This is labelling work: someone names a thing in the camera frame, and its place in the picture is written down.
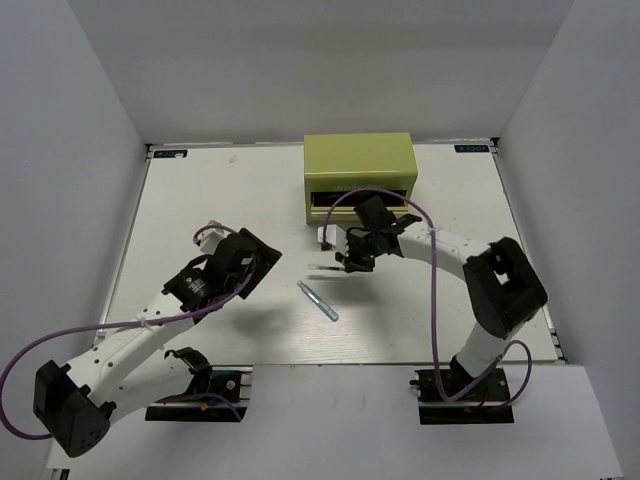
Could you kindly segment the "green capped pen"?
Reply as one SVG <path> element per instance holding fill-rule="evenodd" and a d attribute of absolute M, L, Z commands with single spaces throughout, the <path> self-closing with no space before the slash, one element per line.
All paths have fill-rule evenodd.
<path fill-rule="evenodd" d="M 308 264 L 308 277 L 337 277 L 345 274 L 345 269 L 340 265 Z"/>

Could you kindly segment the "green top drawer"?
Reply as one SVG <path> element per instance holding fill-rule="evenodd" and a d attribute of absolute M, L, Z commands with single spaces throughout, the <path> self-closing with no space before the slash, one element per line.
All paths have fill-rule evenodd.
<path fill-rule="evenodd" d="M 396 191 L 393 194 L 404 195 L 405 191 Z M 330 216 L 330 220 L 333 222 L 346 221 L 357 222 L 358 217 L 355 214 L 354 209 L 369 200 L 372 197 L 378 196 L 384 203 L 384 205 L 394 214 L 405 214 L 409 211 L 407 203 L 401 200 L 399 197 L 393 194 L 384 192 L 356 192 L 348 195 L 342 200 L 336 208 L 333 210 Z M 326 219 L 326 214 L 330 207 L 342 196 L 345 195 L 343 191 L 335 192 L 311 192 L 306 195 L 306 224 L 314 225 L 321 224 Z"/>

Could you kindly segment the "light blue pen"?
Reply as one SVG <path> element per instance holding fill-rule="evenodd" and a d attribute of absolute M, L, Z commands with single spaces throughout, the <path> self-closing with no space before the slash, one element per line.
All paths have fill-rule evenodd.
<path fill-rule="evenodd" d="M 306 283 L 302 281 L 297 282 L 297 286 L 301 292 L 320 310 L 324 315 L 332 322 L 339 320 L 339 314 L 326 303 L 314 290 L 312 290 Z"/>

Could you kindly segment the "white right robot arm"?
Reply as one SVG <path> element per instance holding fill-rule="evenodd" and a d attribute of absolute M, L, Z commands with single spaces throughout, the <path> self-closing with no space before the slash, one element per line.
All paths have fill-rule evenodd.
<path fill-rule="evenodd" d="M 396 216 L 384 204 L 380 190 L 369 194 L 354 209 L 357 227 L 345 230 L 329 222 L 319 227 L 321 249 L 334 251 L 348 273 L 369 273 L 377 258 L 395 255 L 429 264 L 433 275 L 444 271 L 463 281 L 475 324 L 449 363 L 456 394 L 440 395 L 477 397 L 514 336 L 547 304 L 546 289 L 516 240 L 482 242 L 439 231 L 421 208 Z"/>

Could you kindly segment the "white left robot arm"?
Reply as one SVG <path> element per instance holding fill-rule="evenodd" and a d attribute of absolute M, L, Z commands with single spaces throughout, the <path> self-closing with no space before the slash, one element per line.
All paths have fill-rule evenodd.
<path fill-rule="evenodd" d="M 33 410 L 70 458 L 93 449 L 111 425 L 173 395 L 199 399 L 211 387 L 206 358 L 173 338 L 230 300 L 247 298 L 280 260 L 249 230 L 207 226 L 194 238 L 200 256 L 168 280 L 131 327 L 116 327 L 89 351 L 35 374 Z"/>

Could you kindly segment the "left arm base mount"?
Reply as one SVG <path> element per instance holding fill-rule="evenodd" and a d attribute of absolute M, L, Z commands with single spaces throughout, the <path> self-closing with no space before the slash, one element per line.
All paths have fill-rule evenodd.
<path fill-rule="evenodd" d="M 148 422 L 239 423 L 249 407 L 250 367 L 212 367 L 177 394 L 149 405 Z"/>

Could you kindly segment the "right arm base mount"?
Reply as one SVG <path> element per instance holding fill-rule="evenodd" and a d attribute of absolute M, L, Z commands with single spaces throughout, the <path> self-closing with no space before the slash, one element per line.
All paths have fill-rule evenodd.
<path fill-rule="evenodd" d="M 455 402 L 445 402 L 436 388 L 433 369 L 416 370 L 409 381 L 410 390 L 417 395 L 421 425 L 498 425 L 513 424 L 511 406 L 502 407 L 511 393 L 505 372 L 497 368 L 478 386 Z"/>

